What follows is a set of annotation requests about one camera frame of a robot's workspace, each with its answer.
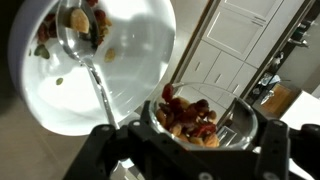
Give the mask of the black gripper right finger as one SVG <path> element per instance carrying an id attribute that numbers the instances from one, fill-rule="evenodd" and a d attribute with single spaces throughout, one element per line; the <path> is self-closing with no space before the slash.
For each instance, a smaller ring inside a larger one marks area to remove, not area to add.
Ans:
<path id="1" fill-rule="evenodd" d="M 249 150 L 228 150 L 226 180 L 290 180 L 301 176 L 289 172 L 289 159 L 315 180 L 320 179 L 320 126 L 303 124 L 290 129 L 279 120 L 260 119 L 252 141 L 261 147 L 259 154 Z"/>

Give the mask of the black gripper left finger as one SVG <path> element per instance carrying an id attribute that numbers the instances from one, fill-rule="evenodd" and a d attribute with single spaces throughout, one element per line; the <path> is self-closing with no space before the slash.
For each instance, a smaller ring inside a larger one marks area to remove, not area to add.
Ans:
<path id="1" fill-rule="evenodd" d="M 149 126 L 144 108 L 138 120 L 116 129 L 93 128 L 63 180 L 111 180 L 112 171 L 125 159 L 133 162 L 146 180 L 214 180 L 214 173 L 190 150 Z"/>

